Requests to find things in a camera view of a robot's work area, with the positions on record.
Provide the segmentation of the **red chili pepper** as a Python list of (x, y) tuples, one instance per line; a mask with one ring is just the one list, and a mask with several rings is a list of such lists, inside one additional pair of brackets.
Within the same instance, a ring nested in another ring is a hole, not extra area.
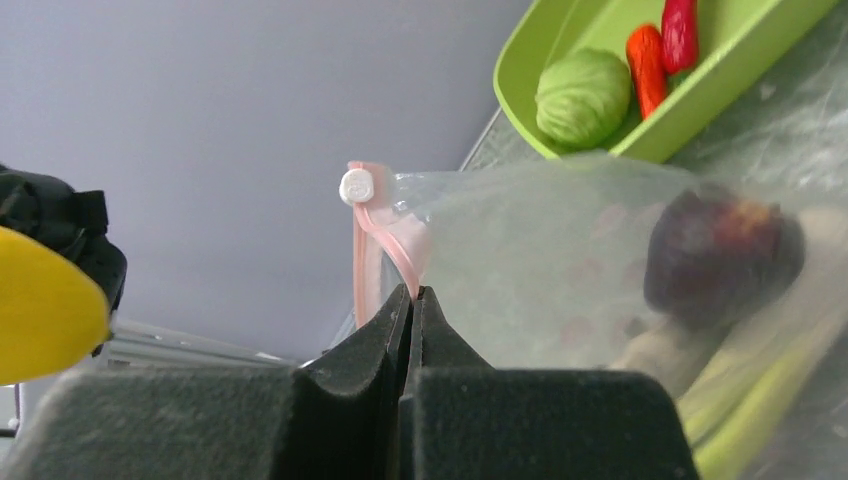
[(691, 70), (699, 59), (696, 0), (666, 0), (661, 19), (662, 61), (669, 75)]

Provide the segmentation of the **yellow bell pepper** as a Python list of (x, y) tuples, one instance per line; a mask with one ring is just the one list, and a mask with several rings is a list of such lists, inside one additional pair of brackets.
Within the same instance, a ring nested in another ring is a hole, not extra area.
[(1, 229), (1, 383), (66, 370), (107, 338), (109, 304), (77, 266)]

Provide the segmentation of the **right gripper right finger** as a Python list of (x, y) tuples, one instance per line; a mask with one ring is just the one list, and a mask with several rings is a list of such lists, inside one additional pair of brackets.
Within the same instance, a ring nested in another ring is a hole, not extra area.
[(404, 479), (695, 479), (674, 404), (632, 371), (498, 370), (421, 289), (400, 400)]

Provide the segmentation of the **green celery stalk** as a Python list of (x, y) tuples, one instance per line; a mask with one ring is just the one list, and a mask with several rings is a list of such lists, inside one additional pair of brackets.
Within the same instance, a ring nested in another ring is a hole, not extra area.
[(800, 390), (845, 329), (844, 314), (829, 315), (781, 340), (755, 335), (724, 344), (676, 400), (702, 479), (737, 479), (762, 451)]

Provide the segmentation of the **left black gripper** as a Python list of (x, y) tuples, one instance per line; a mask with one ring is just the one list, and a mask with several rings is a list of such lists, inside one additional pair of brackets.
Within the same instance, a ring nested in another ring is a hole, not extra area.
[(109, 304), (107, 338), (120, 302), (127, 260), (106, 237), (108, 214), (101, 190), (76, 191), (64, 181), (9, 168), (1, 170), (1, 229), (23, 234), (77, 266)]

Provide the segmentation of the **dark purple onion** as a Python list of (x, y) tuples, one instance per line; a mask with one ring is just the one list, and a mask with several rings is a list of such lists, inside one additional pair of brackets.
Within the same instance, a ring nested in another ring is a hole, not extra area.
[(687, 189), (651, 232), (644, 298), (691, 330), (725, 328), (781, 295), (805, 250), (798, 218), (779, 205), (717, 185)]

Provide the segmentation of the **orange carrot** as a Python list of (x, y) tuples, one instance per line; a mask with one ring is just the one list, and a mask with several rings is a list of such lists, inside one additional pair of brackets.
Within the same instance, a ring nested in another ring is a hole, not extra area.
[(669, 90), (660, 31), (653, 24), (637, 27), (627, 39), (625, 54), (641, 117), (647, 119), (667, 98)]

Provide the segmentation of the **clear zip top bag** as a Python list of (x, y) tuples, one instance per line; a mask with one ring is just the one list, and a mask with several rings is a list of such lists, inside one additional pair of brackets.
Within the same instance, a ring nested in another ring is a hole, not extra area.
[(651, 232), (681, 192), (717, 185), (798, 216), (847, 201), (742, 185), (603, 151), (468, 172), (394, 173), (353, 162), (354, 316), (398, 284), (428, 286), (453, 327), (499, 367), (610, 369), (669, 316), (643, 294)]

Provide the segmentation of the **green cabbage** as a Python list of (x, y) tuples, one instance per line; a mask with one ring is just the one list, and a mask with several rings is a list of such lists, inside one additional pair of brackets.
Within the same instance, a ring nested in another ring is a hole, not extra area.
[(539, 131), (572, 150), (599, 146), (623, 123), (631, 101), (628, 66), (615, 54), (584, 48), (552, 62), (539, 77)]

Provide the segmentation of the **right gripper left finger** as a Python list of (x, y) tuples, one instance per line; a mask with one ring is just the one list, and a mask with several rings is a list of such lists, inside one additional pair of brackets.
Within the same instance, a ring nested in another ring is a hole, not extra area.
[(5, 479), (382, 479), (412, 300), (303, 367), (124, 367), (58, 381)]

